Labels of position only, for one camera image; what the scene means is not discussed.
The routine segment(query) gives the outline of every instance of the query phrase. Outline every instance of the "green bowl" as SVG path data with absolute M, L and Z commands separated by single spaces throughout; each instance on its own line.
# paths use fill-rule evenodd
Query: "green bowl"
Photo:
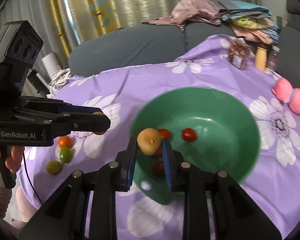
M 188 127 L 198 136 L 193 143 L 181 138 L 181 131 Z M 172 148 L 185 160 L 204 171 L 226 171 L 238 183 L 258 158 L 260 134 L 254 117 L 242 102 L 219 90 L 187 87 L 154 98 L 136 116 L 130 136 L 137 137 L 145 128 L 168 129 Z M 167 205 L 183 194 L 170 192 L 165 177 L 153 174 L 156 161 L 138 152 L 133 179 L 147 196 Z

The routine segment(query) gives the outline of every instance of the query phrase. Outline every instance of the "stuffed toy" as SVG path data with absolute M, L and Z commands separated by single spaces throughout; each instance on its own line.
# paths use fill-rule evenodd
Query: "stuffed toy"
M 284 104 L 287 104 L 292 112 L 300 115 L 300 89 L 293 88 L 290 82 L 279 78 L 272 89 L 272 93 Z

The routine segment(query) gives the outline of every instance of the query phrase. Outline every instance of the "black cable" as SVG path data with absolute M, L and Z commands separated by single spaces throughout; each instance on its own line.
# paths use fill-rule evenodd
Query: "black cable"
M 34 189 L 32 183 L 31 183 L 31 180 L 30 180 L 30 178 L 29 178 L 29 175 L 28 175 L 25 153 L 23 153 L 22 155 L 23 155 L 23 162 L 24 162 L 24 164 L 25 164 L 25 171 L 26 171 L 26 175 L 27 175 L 28 181 L 29 181 L 29 183 L 30 183 L 30 185 L 31 185 L 31 187 L 32 187 L 32 189 L 33 189 L 33 191 L 34 191 L 34 193 L 36 194 L 36 196 L 37 196 L 39 202 L 40 202 L 41 205 L 42 205 L 42 201 L 41 201 L 41 199 L 39 198 L 37 192 L 35 191 L 35 189 Z

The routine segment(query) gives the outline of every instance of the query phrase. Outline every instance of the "screw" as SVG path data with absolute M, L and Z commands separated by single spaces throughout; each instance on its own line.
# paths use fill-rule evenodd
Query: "screw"
M 74 178 L 78 178 L 78 177 L 80 177 L 82 175 L 82 172 L 81 171 L 74 171 L 74 172 L 72 172 L 72 176 L 74 177 Z
M 112 169 L 113 169 L 113 168 L 116 168 L 116 167 L 118 167 L 118 166 L 119 166 L 119 163 L 117 163 L 117 162 L 110 162 L 110 163 L 109 163 L 109 167 L 112 168 Z
M 187 163 L 187 162 L 181 163 L 181 167 L 182 167 L 182 168 L 188 169 L 188 168 L 190 168 L 190 166 L 191 166 L 190 163 Z
M 228 176 L 228 173 L 226 173 L 225 171 L 218 171 L 218 176 L 221 178 L 225 178 L 226 176 Z

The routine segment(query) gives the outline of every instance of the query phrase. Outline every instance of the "pile of clothes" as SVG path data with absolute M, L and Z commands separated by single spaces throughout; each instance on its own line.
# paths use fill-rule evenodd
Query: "pile of clothes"
M 187 21 L 206 22 L 214 25 L 228 22 L 237 37 L 247 41 L 273 44 L 279 41 L 279 31 L 287 25 L 281 17 L 272 16 L 263 6 L 242 1 L 181 0 L 171 15 L 146 20 L 153 25 L 176 25 L 181 31 Z

